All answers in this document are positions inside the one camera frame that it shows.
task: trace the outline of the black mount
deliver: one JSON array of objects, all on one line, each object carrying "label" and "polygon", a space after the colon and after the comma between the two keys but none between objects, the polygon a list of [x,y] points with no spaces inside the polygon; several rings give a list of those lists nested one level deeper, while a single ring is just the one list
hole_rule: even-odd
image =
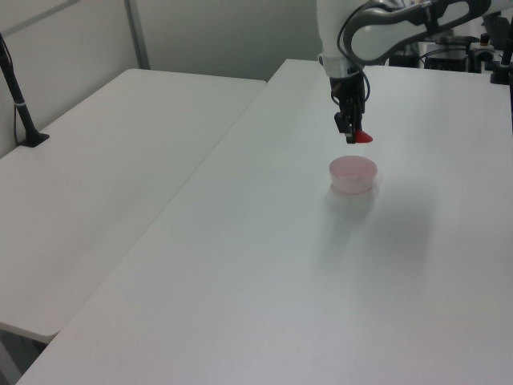
[{"label": "black mount", "polygon": [[18,110],[19,117],[23,122],[23,127],[25,127],[26,138],[20,143],[20,145],[32,148],[36,147],[47,140],[50,136],[38,132],[34,127],[29,109],[23,98],[22,90],[20,90],[18,80],[16,80],[16,76],[14,76],[13,63],[2,34],[0,34],[0,67],[2,68],[3,75],[6,78],[7,86],[9,87],[10,94],[13,97],[14,105]]},{"label": "black mount", "polygon": [[510,62],[513,55],[513,19],[511,20],[510,29],[507,33],[506,42],[504,43],[503,58],[499,64],[495,65],[494,73],[491,74],[490,81],[493,84],[509,84],[510,83]]}]

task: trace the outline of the black cable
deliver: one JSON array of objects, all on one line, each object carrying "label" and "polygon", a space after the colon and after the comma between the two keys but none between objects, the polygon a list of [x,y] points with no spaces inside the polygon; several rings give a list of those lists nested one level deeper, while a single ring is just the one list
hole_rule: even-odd
[{"label": "black cable", "polygon": [[424,58],[427,58],[428,56],[432,56],[432,55],[436,55],[436,54],[441,54],[443,52],[451,52],[451,51],[467,51],[465,48],[442,48],[442,49],[439,49],[439,50],[434,50],[434,51],[431,51],[431,52],[428,52],[422,56],[419,56],[418,58],[419,59],[424,59]]},{"label": "black cable", "polygon": [[426,62],[421,59],[420,54],[413,48],[413,46],[410,46],[411,50],[414,52],[414,54],[417,55],[417,58],[421,61],[422,64],[426,65]]},{"label": "black cable", "polygon": [[9,47],[7,47],[7,44],[6,44],[5,40],[3,39],[2,34],[0,34],[0,42],[2,42],[2,46],[4,47],[4,49],[7,52],[7,57],[9,58],[10,67],[13,68],[13,66],[14,66],[13,65],[13,58],[10,56]]},{"label": "black cable", "polygon": [[[465,48],[441,48],[438,50],[427,52],[426,54],[419,56],[418,58],[422,60],[424,58],[427,58],[428,56],[441,54],[443,52],[451,52],[451,51],[467,51],[467,50]],[[493,50],[487,50],[486,48],[478,48],[478,51],[490,52],[491,54],[497,54],[500,58],[503,57],[499,52],[496,52]]]},{"label": "black cable", "polygon": [[349,57],[349,55],[347,55],[344,50],[342,50],[342,47],[341,47],[341,44],[340,44],[340,39],[342,37],[342,33],[344,32],[344,29],[345,29],[345,26],[347,26],[347,23],[351,20],[351,18],[354,17],[355,14],[357,14],[364,6],[359,6],[356,10],[353,11],[353,13],[347,18],[347,20],[344,22],[344,25],[342,26],[342,28],[340,29],[340,31],[338,32],[338,36],[337,36],[337,48],[338,50],[340,51],[340,53],[346,58],[348,59],[351,64],[353,64],[358,72],[360,72],[363,76],[363,79],[365,79],[366,81],[366,84],[367,84],[367,95],[366,95],[366,99],[365,101],[369,100],[369,97],[370,97],[370,82],[369,82],[369,78],[367,78],[367,75],[366,73],[362,70],[362,68],[360,66],[357,65],[357,63],[351,59]]},{"label": "black cable", "polygon": [[16,142],[16,145],[19,146],[18,142],[18,133],[16,132],[16,104],[14,105],[14,141]]}]

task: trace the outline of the white table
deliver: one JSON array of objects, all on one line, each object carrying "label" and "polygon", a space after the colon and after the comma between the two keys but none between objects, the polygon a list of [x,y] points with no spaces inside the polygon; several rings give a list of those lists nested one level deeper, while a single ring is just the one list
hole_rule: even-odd
[{"label": "white table", "polygon": [[49,342],[264,82],[129,70],[0,160],[0,329]]},{"label": "white table", "polygon": [[[511,385],[509,89],[368,75],[375,141],[348,146],[287,61],[19,385]],[[329,189],[344,154],[373,192]]]}]

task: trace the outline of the white wall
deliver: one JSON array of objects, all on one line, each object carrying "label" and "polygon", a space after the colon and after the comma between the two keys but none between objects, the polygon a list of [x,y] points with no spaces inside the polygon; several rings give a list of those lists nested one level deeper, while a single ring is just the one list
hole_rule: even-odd
[{"label": "white wall", "polygon": [[[82,0],[5,40],[37,129],[137,68],[123,0]],[[0,76],[0,157],[14,148],[12,124],[13,101]]]},{"label": "white wall", "polygon": [[316,0],[136,4],[153,70],[269,80],[285,59],[321,52]]}]

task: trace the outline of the pink bowl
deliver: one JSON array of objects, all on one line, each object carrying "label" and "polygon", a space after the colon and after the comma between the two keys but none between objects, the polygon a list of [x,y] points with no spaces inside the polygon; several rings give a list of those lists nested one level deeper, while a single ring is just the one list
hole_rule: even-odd
[{"label": "pink bowl", "polygon": [[378,166],[362,156],[342,156],[329,165],[333,187],[347,194],[359,194],[372,187]]}]

